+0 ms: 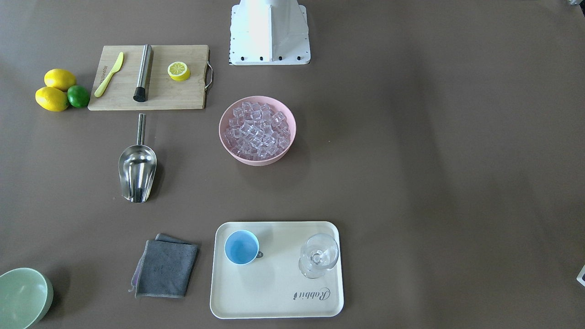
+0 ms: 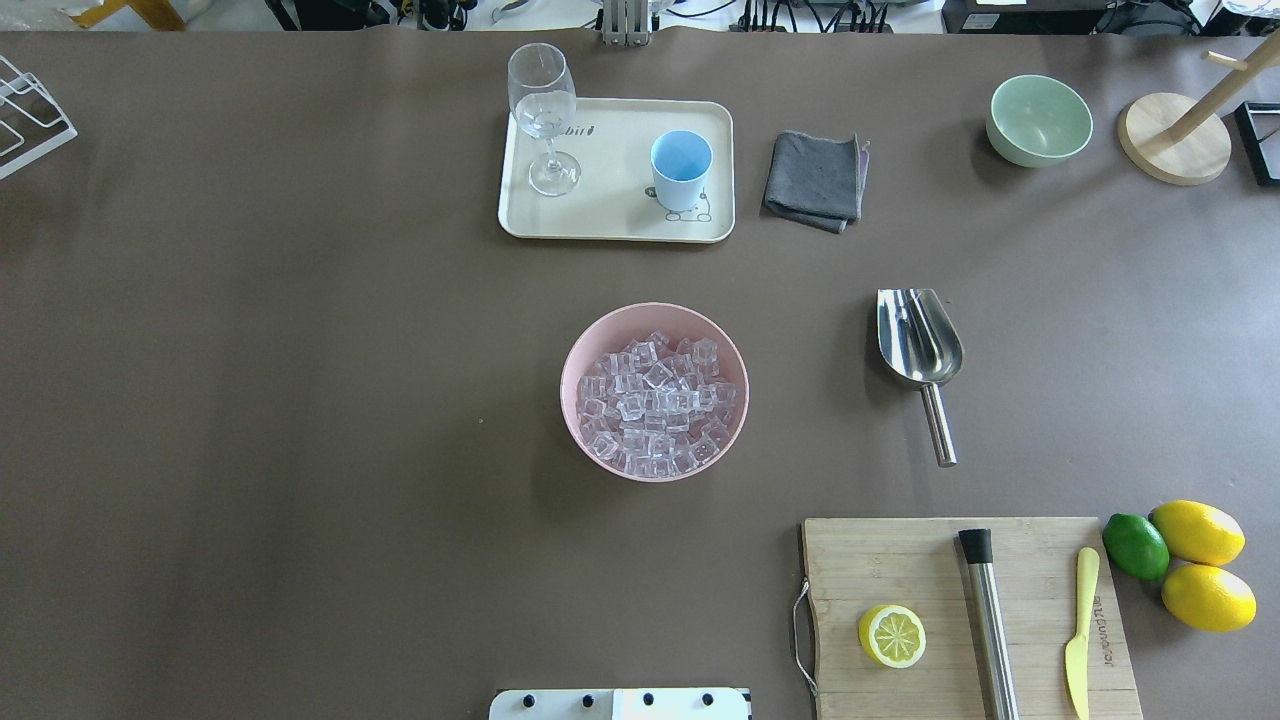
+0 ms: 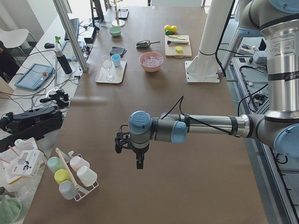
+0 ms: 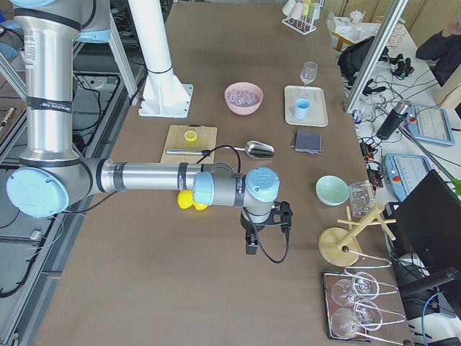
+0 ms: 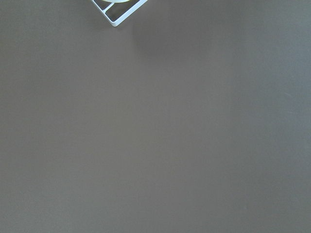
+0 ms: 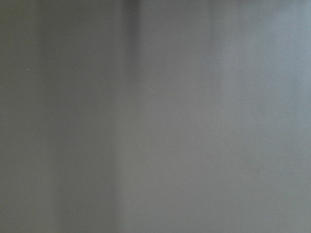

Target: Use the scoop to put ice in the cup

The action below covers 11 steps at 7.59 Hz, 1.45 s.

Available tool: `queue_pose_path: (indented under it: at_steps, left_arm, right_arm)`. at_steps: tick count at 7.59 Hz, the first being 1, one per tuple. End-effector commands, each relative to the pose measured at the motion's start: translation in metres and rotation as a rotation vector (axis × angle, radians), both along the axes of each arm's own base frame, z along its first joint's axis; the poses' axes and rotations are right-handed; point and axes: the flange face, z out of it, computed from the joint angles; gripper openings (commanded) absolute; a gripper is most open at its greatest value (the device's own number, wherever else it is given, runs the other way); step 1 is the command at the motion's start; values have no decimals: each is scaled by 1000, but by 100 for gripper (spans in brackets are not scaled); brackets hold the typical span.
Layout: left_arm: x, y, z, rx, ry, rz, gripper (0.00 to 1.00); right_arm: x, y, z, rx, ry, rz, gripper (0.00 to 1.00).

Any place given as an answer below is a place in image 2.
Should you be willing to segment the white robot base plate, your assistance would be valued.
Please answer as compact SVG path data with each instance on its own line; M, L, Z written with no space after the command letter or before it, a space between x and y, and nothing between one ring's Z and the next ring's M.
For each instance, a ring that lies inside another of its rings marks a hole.
M489 719L751 719L750 691L732 687L508 689Z

